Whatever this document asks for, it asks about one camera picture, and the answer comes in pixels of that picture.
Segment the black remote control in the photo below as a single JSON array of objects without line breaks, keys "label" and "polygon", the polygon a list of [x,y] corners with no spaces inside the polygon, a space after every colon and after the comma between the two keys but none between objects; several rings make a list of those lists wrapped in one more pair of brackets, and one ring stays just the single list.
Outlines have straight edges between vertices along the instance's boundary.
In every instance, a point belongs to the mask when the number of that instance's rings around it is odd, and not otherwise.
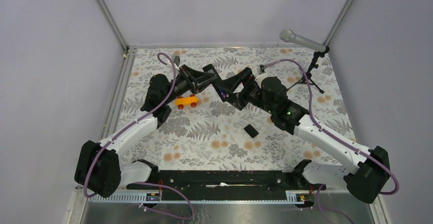
[{"label": "black remote control", "polygon": [[222,96],[220,94],[220,89],[224,90],[227,93],[227,97],[228,97],[229,93],[223,88],[223,80],[221,79],[221,77],[218,74],[215,67],[212,64],[208,64],[208,65],[203,67],[203,71],[215,75],[215,79],[211,81],[211,84],[214,87],[219,98],[222,100],[222,102],[225,102],[226,99],[222,98]]}]

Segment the black remote battery cover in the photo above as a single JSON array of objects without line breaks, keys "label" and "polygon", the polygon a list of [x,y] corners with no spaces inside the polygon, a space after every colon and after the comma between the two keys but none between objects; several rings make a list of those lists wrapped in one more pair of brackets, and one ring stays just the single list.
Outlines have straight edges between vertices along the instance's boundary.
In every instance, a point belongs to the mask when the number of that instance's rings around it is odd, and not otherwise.
[{"label": "black remote battery cover", "polygon": [[244,131],[251,137],[251,138],[255,138],[259,135],[259,132],[252,126],[252,125],[247,125],[244,127]]}]

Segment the purple battery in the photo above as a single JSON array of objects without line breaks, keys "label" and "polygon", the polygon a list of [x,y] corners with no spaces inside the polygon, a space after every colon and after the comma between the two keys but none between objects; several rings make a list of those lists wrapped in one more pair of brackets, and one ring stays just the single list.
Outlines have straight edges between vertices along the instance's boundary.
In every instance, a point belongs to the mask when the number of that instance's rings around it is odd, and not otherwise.
[{"label": "purple battery", "polygon": [[227,98],[227,93],[224,90],[220,89],[220,94],[221,94],[223,99]]}]

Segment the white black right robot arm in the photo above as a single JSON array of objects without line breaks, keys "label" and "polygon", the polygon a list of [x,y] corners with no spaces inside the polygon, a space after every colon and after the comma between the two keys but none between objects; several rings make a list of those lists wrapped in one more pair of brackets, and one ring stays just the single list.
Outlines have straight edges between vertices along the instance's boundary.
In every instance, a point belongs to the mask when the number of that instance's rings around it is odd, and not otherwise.
[{"label": "white black right robot arm", "polygon": [[224,102],[239,110],[252,104],[271,116],[280,130],[308,141],[341,163],[340,169],[326,169],[306,163],[294,173],[299,189],[311,184],[346,187],[358,200],[371,204],[391,176],[388,152],[377,146],[371,149],[345,138],[316,119],[311,112],[287,97],[287,88],[277,77],[262,73],[258,77],[250,68],[228,79],[219,79],[214,88]]}]

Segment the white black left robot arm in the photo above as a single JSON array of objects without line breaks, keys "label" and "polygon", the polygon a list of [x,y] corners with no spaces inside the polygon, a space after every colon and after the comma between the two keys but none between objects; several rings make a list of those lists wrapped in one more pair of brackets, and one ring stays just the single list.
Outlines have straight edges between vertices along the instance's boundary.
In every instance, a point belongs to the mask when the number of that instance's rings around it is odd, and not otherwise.
[{"label": "white black left robot arm", "polygon": [[159,176],[153,171],[153,164],[145,160],[120,163],[121,158],[168,119],[171,102],[188,91],[202,92],[217,77],[216,73],[194,70],[187,65],[177,68],[172,80],[163,74],[151,77],[145,103],[131,122],[99,142],[89,140],[83,144],[74,181],[102,197],[136,182],[147,189],[154,188]]}]

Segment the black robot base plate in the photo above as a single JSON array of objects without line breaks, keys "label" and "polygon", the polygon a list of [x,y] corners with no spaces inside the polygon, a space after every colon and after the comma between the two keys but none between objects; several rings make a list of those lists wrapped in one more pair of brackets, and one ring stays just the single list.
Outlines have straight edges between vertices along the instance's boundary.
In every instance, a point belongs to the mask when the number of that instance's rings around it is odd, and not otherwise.
[{"label": "black robot base plate", "polygon": [[132,183],[127,185],[129,190],[171,190],[185,193],[197,192],[235,193],[251,195],[254,192],[265,191],[299,191],[309,194],[318,190],[319,184],[309,183],[299,172],[285,172],[281,170],[160,170],[152,173],[148,180],[151,186]]}]

